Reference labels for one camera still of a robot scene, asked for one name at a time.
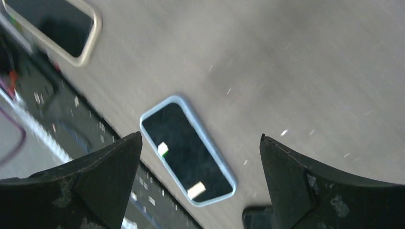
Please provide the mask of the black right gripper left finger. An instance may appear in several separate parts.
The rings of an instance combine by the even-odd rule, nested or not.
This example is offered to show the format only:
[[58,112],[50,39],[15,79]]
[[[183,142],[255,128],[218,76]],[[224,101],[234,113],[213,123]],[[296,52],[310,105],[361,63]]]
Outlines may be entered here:
[[88,155],[0,182],[3,229],[118,229],[142,150],[135,132]]

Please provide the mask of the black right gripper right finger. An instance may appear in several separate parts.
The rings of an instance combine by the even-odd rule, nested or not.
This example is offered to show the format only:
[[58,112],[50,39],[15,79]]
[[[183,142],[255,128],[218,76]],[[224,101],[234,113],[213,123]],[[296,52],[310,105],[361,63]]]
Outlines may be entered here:
[[266,135],[259,149],[277,228],[404,228],[404,185],[344,172]]

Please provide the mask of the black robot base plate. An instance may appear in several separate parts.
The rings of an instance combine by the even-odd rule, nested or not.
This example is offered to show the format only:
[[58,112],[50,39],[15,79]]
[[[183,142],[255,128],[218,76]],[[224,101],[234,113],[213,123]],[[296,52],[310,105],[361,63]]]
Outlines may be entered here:
[[[42,54],[29,54],[6,30],[0,31],[0,51],[14,60],[16,75],[2,75],[0,84],[46,132],[76,159],[119,139],[98,114]],[[200,224],[140,163],[126,211],[126,229],[198,229]]]

